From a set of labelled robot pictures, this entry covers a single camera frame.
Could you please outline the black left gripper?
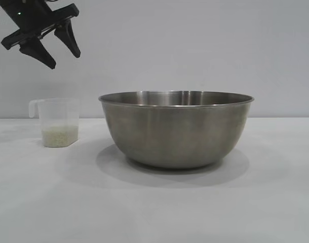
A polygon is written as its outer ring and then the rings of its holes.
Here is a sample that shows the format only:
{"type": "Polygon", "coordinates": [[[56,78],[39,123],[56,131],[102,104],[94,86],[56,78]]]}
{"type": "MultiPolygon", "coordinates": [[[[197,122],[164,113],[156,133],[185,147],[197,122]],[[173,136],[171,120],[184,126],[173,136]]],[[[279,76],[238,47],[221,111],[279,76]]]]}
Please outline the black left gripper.
{"type": "Polygon", "coordinates": [[[51,10],[46,1],[0,1],[0,7],[19,28],[2,40],[2,45],[7,50],[20,44],[19,51],[22,54],[55,69],[54,58],[39,40],[54,30],[54,35],[76,58],[81,56],[71,24],[71,18],[79,15],[75,4],[51,10]]]}

